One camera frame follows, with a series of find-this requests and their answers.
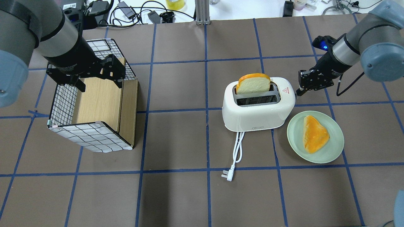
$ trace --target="metal stand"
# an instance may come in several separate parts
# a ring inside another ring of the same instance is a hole
[[[329,9],[341,10],[341,12],[342,12],[343,14],[345,14],[344,9],[346,9],[346,10],[349,11],[350,14],[352,14],[351,9],[349,9],[346,5],[342,4],[342,3],[341,3],[341,0],[335,0],[335,2],[336,2],[336,5],[326,8],[326,9],[323,11],[323,14],[322,14],[322,15],[325,15],[325,14],[326,14],[326,11],[329,10]]]
[[[209,0],[195,0],[196,24],[210,24]]]

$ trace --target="white plug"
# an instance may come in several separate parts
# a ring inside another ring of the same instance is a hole
[[[222,177],[226,178],[228,181],[232,181],[235,167],[235,165],[231,165],[229,171],[223,170]]]

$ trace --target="round plate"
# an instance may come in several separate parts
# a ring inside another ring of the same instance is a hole
[[[303,146],[304,118],[313,116],[330,134],[329,141],[317,152],[310,154]],[[344,135],[339,125],[328,115],[317,111],[304,111],[296,114],[289,122],[287,129],[288,141],[297,155],[313,163],[328,163],[334,161],[344,148]]]

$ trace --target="white power cord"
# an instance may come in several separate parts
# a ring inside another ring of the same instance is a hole
[[[243,141],[244,134],[245,132],[237,132],[236,142],[234,143],[233,148],[233,164],[231,165],[229,171],[223,170],[222,177],[226,178],[228,181],[233,180],[234,168],[236,167],[236,163],[239,163],[241,161],[241,158],[243,157],[243,148],[241,142]],[[237,160],[238,150],[240,150],[240,156]]]

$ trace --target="storage box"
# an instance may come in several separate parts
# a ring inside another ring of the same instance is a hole
[[[87,41],[99,58],[124,58],[113,39]],[[48,128],[96,152],[131,150],[135,143],[137,78],[125,63],[126,78],[119,89],[112,81],[86,78],[86,92],[56,86]]]

